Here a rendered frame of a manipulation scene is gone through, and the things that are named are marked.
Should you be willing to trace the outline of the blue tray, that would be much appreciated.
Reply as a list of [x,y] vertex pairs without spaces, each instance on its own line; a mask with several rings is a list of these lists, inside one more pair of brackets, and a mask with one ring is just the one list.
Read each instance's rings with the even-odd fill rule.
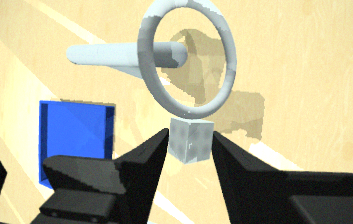
[[52,189],[42,167],[52,155],[112,159],[114,117],[114,106],[40,100],[38,184]]

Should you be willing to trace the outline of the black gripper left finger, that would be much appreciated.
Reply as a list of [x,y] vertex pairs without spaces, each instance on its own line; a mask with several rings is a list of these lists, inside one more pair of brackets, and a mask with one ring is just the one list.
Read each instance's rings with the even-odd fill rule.
[[169,128],[114,159],[55,154],[42,164],[53,191],[96,192],[118,198],[123,224],[147,224],[167,155]]

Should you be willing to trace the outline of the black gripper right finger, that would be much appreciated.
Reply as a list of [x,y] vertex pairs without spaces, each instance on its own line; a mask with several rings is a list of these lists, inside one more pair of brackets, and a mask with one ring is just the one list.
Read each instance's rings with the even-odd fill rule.
[[211,151],[230,224],[274,224],[295,195],[353,197],[353,173],[279,170],[218,131]]

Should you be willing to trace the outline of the white metal hoop with small cube tab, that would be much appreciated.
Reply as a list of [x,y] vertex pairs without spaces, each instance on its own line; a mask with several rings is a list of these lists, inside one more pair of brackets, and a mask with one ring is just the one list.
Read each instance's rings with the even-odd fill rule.
[[[154,35],[165,14],[191,8],[205,15],[217,30],[225,52],[225,79],[217,96],[208,104],[189,107],[176,101],[158,76],[153,56]],[[184,165],[211,158],[214,122],[202,120],[218,111],[229,98],[237,71],[234,37],[225,17],[210,0],[156,0],[143,16],[137,39],[137,61],[143,81],[158,104],[177,116],[170,119],[168,153]]]

